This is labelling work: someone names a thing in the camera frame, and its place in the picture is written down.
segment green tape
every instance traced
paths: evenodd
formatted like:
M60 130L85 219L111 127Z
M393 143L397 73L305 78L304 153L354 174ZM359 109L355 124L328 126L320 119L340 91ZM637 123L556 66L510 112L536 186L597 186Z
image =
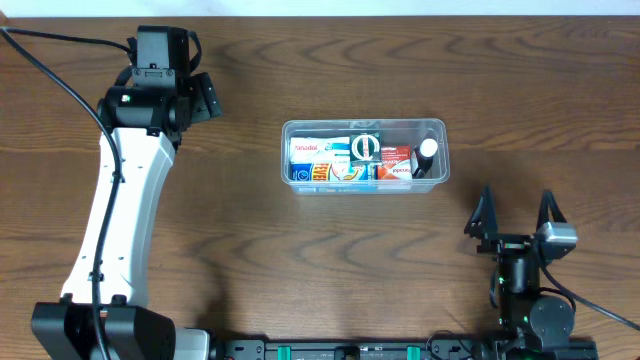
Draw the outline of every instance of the green tape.
M278 347L278 360L291 360L291 348L288 346Z
M407 346L407 360L420 360L420 348L417 346Z

